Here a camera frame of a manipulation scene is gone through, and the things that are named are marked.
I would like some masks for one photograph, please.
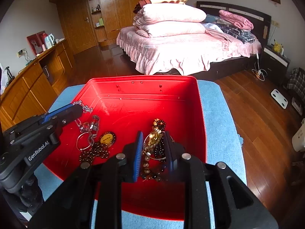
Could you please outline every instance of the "dark wooden bed frame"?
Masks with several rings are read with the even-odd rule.
[[[270,15],[251,8],[233,5],[229,3],[198,1],[196,7],[203,10],[206,14],[214,16],[219,16],[219,10],[223,9],[247,18],[253,23],[254,29],[252,30],[252,33],[259,40],[262,45],[262,48],[267,45],[271,25]],[[245,69],[252,69],[254,68],[256,60],[256,56],[252,55],[250,56],[250,58],[238,57],[230,58],[222,62],[212,62],[210,63],[210,70],[201,71],[192,74],[191,76],[194,76],[199,80],[214,81]],[[156,73],[156,75],[180,75],[180,73],[176,69],[172,69],[166,73],[158,72]]]

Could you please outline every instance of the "yellow plush toy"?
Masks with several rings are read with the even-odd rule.
[[[283,47],[282,44],[279,44],[278,42],[276,42],[276,41],[274,40],[273,50],[274,50],[275,52],[280,53],[281,50],[282,50],[282,47]]]

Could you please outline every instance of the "red plastic bin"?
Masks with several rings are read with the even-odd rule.
[[[81,122],[101,118],[97,139],[106,131],[116,134],[110,156],[134,142],[138,130],[146,137],[152,122],[166,122],[166,130],[186,151],[206,162],[206,135],[197,80],[190,76],[130,76],[91,79],[73,101],[82,100],[93,107]],[[80,151],[76,139],[80,132],[72,122],[63,129],[61,145],[44,161],[59,178],[65,180],[79,166]],[[105,162],[95,158],[93,164]],[[184,185],[182,183],[144,181],[122,184],[122,209],[159,218],[184,220]]]

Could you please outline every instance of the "wall outlet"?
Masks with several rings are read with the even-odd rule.
[[[21,49],[19,52],[17,52],[17,57],[18,58],[20,58],[24,54],[23,50],[26,50],[26,49],[24,48],[24,49]]]
[[[280,27],[280,23],[274,21],[274,20],[271,20],[271,24],[275,27]]]

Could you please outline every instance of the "nightstand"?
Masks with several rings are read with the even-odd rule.
[[[260,68],[267,72],[267,78],[280,86],[285,78],[290,60],[265,46],[260,57]]]

